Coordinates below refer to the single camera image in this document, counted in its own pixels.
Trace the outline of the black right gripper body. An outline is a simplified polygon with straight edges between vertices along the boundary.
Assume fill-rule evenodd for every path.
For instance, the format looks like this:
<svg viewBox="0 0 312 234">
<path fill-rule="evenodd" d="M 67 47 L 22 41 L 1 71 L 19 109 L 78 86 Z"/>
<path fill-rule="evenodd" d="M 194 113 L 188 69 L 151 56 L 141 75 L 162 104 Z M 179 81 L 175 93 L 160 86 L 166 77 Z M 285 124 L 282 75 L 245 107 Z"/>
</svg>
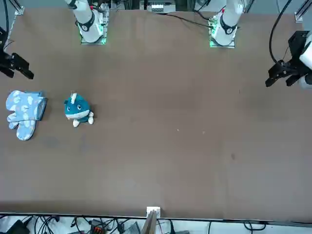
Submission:
<svg viewBox="0 0 312 234">
<path fill-rule="evenodd" d="M 0 27 L 0 49 L 3 50 L 7 41 L 7 31 Z"/>
</svg>

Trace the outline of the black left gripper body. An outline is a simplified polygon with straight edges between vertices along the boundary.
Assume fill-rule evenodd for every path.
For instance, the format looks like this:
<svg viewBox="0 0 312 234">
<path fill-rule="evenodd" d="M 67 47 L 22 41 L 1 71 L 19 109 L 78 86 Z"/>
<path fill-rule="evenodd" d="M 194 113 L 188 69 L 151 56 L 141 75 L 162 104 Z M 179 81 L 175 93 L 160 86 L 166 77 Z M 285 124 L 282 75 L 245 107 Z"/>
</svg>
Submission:
<svg viewBox="0 0 312 234">
<path fill-rule="evenodd" d="M 308 31 L 295 31 L 294 34 L 289 38 L 288 44 L 292 56 L 290 59 L 290 64 L 295 64 L 299 60 L 299 57 L 305 46 L 307 36 Z"/>
</svg>

